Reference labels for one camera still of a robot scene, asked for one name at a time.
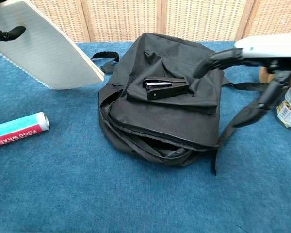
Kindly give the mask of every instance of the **notebook spiral binding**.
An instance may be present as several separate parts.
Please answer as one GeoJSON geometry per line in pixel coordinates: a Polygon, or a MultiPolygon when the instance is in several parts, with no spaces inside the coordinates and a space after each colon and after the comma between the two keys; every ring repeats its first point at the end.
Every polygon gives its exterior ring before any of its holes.
{"type": "Polygon", "coordinates": [[[25,69],[23,69],[22,67],[20,67],[19,65],[17,65],[15,62],[13,62],[11,59],[7,58],[6,56],[4,56],[1,52],[0,52],[0,56],[3,57],[4,59],[6,59],[7,61],[9,61],[10,63],[12,63],[13,65],[15,65],[16,67],[18,67],[19,69],[21,69],[22,71],[24,71],[26,74],[28,74],[29,76],[31,76],[32,78],[34,78],[35,80],[37,80],[39,83],[43,84],[44,86],[46,86],[49,89],[52,89],[49,85],[45,84],[44,82],[40,81],[39,79],[37,79],[35,76],[33,76],[32,74],[30,74],[28,71],[26,71],[25,69]]]}

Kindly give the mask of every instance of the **black backpack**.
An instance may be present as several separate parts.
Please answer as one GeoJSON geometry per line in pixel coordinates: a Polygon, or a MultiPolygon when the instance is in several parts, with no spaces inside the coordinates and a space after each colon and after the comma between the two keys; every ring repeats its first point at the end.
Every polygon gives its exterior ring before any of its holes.
{"type": "Polygon", "coordinates": [[[231,121],[219,138],[222,86],[263,91],[266,84],[232,84],[219,69],[195,79],[213,52],[179,38],[141,35],[99,91],[99,123],[109,140],[153,163],[186,166],[207,155],[215,165],[218,149],[235,130],[231,121]]]}

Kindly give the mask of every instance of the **lined paper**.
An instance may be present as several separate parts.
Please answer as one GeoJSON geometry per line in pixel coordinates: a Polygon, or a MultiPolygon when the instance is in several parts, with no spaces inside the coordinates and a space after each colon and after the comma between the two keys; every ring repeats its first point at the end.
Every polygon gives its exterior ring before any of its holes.
{"type": "Polygon", "coordinates": [[[26,31],[16,40],[0,41],[0,55],[45,86],[71,89],[103,81],[104,73],[31,2],[0,3],[0,30],[17,26],[26,31]]]}

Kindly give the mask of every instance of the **notebook page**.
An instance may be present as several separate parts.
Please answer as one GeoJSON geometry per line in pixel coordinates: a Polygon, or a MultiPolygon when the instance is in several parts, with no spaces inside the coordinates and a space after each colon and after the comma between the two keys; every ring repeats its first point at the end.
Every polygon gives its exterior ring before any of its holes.
{"type": "Polygon", "coordinates": [[[0,41],[0,54],[44,85],[70,89],[103,81],[103,72],[27,0],[0,4],[0,30],[16,26],[26,31],[14,41],[0,41]]]}

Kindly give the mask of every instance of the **brown plush toy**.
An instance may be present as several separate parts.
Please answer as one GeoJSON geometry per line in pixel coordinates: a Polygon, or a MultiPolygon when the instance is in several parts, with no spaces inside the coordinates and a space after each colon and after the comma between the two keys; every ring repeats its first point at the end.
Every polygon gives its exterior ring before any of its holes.
{"type": "Polygon", "coordinates": [[[261,83],[270,83],[273,80],[274,76],[275,76],[274,74],[270,74],[267,72],[266,67],[262,67],[260,69],[259,78],[261,83]]]}

